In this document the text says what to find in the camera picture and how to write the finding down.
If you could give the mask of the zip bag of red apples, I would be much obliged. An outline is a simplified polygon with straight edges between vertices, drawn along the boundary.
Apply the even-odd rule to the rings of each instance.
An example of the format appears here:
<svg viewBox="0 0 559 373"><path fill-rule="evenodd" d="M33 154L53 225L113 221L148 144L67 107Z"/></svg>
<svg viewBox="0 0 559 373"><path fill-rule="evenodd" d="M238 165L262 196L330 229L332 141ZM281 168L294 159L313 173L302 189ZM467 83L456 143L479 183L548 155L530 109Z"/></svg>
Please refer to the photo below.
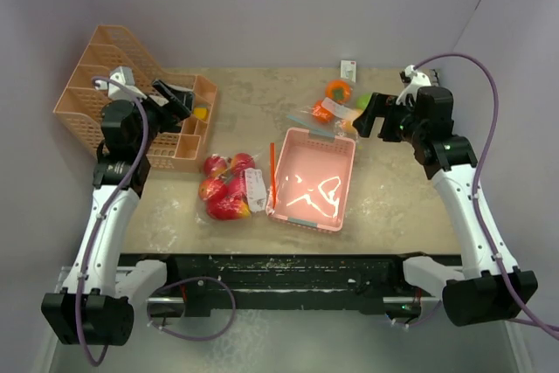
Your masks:
<svg viewBox="0 0 559 373"><path fill-rule="evenodd" d="M197 220L246 222L272 213L272 152L268 147L213 153L202 160Z"/></svg>

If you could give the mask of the yellow eraser block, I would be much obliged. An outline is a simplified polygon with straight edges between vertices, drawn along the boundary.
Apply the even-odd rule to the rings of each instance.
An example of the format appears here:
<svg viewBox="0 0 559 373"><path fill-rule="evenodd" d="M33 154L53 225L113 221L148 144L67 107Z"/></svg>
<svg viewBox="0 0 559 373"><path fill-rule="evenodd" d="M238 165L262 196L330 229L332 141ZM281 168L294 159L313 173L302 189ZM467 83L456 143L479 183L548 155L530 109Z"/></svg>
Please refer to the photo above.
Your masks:
<svg viewBox="0 0 559 373"><path fill-rule="evenodd" d="M209 109L207 107L195 107L192 114L200 121L206 121L209 116Z"/></svg>

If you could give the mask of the pink perforated plastic basket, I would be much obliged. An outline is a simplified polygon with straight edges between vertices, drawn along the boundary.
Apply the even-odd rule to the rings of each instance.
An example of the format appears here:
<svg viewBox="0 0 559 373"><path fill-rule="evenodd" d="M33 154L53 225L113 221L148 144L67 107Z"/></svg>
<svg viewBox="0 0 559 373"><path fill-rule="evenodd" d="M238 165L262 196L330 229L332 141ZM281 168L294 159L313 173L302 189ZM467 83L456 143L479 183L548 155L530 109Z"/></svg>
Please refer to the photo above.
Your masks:
<svg viewBox="0 0 559 373"><path fill-rule="evenodd" d="M342 229L356 143L342 136L289 128L266 212L274 221L335 233Z"/></svg>

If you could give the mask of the zip bag of mixed fruit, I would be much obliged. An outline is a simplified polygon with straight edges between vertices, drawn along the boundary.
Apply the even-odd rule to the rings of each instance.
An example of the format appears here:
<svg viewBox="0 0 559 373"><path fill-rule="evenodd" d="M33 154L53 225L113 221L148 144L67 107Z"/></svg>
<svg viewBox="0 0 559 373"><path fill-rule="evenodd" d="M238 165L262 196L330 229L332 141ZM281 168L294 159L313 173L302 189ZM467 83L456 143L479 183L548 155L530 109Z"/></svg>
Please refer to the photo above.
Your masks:
<svg viewBox="0 0 559 373"><path fill-rule="evenodd" d="M360 138L353 122L369 104L372 93L350 79L333 79L313 103L292 111L287 119L322 135Z"/></svg>

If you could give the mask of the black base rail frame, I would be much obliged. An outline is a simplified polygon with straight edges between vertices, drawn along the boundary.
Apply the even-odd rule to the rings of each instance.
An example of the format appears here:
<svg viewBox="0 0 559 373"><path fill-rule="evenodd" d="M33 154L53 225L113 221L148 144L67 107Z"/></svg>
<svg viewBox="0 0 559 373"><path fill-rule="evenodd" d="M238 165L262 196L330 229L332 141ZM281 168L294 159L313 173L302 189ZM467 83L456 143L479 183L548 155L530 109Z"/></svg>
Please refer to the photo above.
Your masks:
<svg viewBox="0 0 559 373"><path fill-rule="evenodd" d="M168 285L194 279L155 292L150 303L185 306L193 317L231 307L408 315L435 299L405 282L404 256L396 254L123 253L118 263L132 267L147 259L166 265Z"/></svg>

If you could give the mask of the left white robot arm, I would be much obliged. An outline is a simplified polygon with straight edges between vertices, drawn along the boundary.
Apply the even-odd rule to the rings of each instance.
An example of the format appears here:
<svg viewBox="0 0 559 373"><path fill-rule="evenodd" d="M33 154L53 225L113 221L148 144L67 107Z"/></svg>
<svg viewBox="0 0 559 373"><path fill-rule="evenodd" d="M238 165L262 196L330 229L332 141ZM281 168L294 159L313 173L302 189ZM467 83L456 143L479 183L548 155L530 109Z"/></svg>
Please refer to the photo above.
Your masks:
<svg viewBox="0 0 559 373"><path fill-rule="evenodd" d="M46 294L41 312L66 345L122 346L135 310L154 292L170 296L177 271L159 260L118 266L123 239L150 171L148 149L191 115L194 94L157 79L160 105L133 86L108 82L110 102L101 111L103 138L93 170L93 201L78 255L60 290Z"/></svg>

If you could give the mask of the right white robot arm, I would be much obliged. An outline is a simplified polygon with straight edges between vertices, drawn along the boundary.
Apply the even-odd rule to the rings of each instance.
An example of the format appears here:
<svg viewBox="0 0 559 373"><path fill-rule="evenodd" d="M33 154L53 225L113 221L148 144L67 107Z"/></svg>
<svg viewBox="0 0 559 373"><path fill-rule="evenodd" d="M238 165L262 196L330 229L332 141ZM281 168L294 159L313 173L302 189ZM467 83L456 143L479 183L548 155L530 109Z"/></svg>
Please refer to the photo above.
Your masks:
<svg viewBox="0 0 559 373"><path fill-rule="evenodd" d="M389 286L398 295L423 289L442 302L456 326L512 320L538 282L533 272L519 268L500 236L476 175L480 164L473 148L453 132L453 104L452 93L438 86L421 87L404 102L373 93L353 123L361 137L368 137L375 120L381 118L380 139L413 147L459 238L460 269L426 255L407 256L389 273Z"/></svg>

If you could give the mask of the orange desk file organizer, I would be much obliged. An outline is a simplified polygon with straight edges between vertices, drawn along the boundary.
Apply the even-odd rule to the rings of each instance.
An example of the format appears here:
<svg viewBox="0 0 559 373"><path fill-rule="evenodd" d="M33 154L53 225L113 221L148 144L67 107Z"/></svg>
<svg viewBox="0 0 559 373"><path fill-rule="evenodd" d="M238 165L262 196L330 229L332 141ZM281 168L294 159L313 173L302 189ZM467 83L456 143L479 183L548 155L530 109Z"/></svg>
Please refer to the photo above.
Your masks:
<svg viewBox="0 0 559 373"><path fill-rule="evenodd" d="M158 135L148 151L153 169L197 173L206 156L217 101L217 86L202 75L170 73L159 66L133 33L120 25L99 25L81 55L72 76L53 109L53 113L94 155L103 138L101 109L117 87L93 86L95 76L108 77L113 71L132 74L125 84L136 93L144 93L159 104L163 97L152 82L162 82L194 94L193 108L205 115L192 115L169 133Z"/></svg>

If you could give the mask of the small white red box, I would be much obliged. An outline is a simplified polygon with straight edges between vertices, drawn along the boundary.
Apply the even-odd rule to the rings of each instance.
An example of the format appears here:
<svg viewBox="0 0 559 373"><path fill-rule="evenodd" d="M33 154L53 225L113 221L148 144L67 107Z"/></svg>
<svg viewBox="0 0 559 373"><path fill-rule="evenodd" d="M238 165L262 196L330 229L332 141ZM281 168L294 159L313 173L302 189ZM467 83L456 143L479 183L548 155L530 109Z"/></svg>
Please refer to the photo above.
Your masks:
<svg viewBox="0 0 559 373"><path fill-rule="evenodd" d="M354 60L343 59L340 62L340 77L352 83L356 82L356 62Z"/></svg>

